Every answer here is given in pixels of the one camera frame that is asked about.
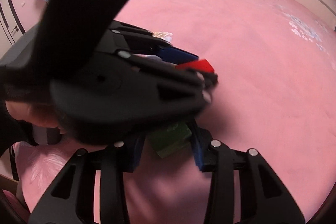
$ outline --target door handle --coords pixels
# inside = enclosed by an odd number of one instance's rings
[[[14,27],[14,30],[12,30],[12,33],[14,32],[14,31],[19,31],[19,28],[17,27],[17,25]]]

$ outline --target pink fabric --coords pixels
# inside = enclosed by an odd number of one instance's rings
[[[117,19],[211,63],[220,83],[199,125],[232,149],[258,149],[308,221],[336,181],[335,32],[293,0],[130,0]],[[17,147],[33,210],[81,145]],[[131,223],[203,223],[210,177],[190,147],[160,159],[146,144],[124,182]]]
[[[2,190],[15,212],[28,223],[30,213],[21,205],[17,198],[9,191]]]

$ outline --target red object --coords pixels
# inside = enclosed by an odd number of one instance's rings
[[[206,59],[201,59],[197,61],[192,61],[184,64],[177,65],[175,68],[177,69],[186,69],[192,68],[195,70],[200,70],[204,72],[214,73],[214,68],[210,65],[210,63]]]

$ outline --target green block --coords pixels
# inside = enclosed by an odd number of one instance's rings
[[[154,131],[147,138],[152,148],[163,159],[185,147],[190,137],[189,127],[185,122],[180,122],[166,129]]]

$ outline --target pink bedsheet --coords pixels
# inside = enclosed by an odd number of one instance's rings
[[[335,32],[293,0],[130,0],[117,19],[213,65],[220,84],[199,125],[233,149],[258,149],[308,221],[336,181]],[[67,137],[16,145],[30,210],[80,147]],[[189,147],[162,160],[146,144],[124,180],[131,223],[203,223],[210,177]]]

